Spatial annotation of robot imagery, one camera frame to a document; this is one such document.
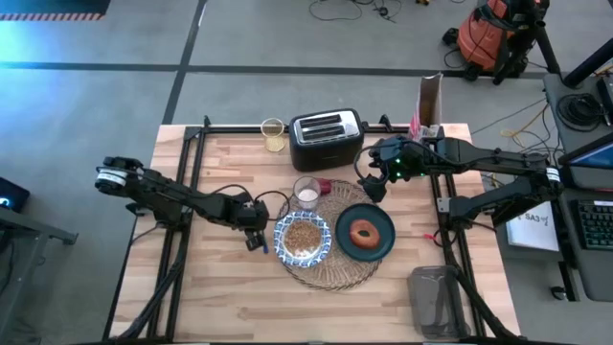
woven placemat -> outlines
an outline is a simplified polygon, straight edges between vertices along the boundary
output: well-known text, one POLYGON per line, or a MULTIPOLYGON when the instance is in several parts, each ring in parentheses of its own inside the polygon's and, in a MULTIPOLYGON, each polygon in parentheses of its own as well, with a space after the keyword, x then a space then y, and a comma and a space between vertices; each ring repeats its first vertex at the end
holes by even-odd
MULTIPOLYGON (((336 220, 348 207, 356 203, 373 203, 366 193, 357 185, 347 181, 332 180, 331 192, 322 195, 314 212, 323 218, 332 232, 332 247, 328 256, 313 267, 286 265, 285 269, 298 282, 310 287, 324 290, 341 290, 353 288, 366 282, 373 276, 381 260, 373 263, 358 262, 343 252, 336 243, 336 220)), ((296 197, 289 201, 289 212, 300 210, 296 197)))

black toaster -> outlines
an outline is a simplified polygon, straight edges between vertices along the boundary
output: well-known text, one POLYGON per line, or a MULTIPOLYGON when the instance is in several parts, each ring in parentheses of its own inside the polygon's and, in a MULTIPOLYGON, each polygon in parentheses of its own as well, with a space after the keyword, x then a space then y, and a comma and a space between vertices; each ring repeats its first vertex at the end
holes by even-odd
POLYGON ((352 164, 364 144, 364 129, 353 109, 297 116, 288 130, 291 162, 299 172, 352 164))

orange vacuum cleaner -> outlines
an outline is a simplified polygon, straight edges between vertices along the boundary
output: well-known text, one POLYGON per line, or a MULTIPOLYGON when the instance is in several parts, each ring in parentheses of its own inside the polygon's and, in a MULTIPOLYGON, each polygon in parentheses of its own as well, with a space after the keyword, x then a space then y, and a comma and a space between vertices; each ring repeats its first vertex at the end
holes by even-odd
POLYGON ((548 8, 549 0, 480 0, 459 30, 447 30, 443 43, 456 45, 465 58, 468 81, 476 81, 484 72, 494 76, 496 85, 505 77, 518 77, 535 42, 548 71, 558 73, 543 21, 548 8))

keyboard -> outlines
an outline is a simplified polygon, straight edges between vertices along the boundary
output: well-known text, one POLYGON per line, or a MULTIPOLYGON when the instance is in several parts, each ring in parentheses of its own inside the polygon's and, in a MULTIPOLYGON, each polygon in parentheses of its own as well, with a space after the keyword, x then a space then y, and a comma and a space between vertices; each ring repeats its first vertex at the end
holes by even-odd
POLYGON ((582 200, 575 207, 583 246, 587 249, 613 250, 613 202, 582 200))

toaster slot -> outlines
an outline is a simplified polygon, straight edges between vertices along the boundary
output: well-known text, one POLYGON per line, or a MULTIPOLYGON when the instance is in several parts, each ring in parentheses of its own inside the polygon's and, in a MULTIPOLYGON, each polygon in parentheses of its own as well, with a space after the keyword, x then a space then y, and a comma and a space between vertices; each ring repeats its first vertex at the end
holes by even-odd
POLYGON ((335 137, 337 135, 345 134, 345 129, 343 126, 331 126, 327 128, 318 128, 314 130, 304 131, 303 138, 306 141, 317 140, 317 139, 326 139, 335 137))
POLYGON ((333 125, 333 124, 338 124, 339 122, 341 122, 341 116, 337 114, 337 115, 320 117, 316 119, 301 120, 300 128, 333 125))

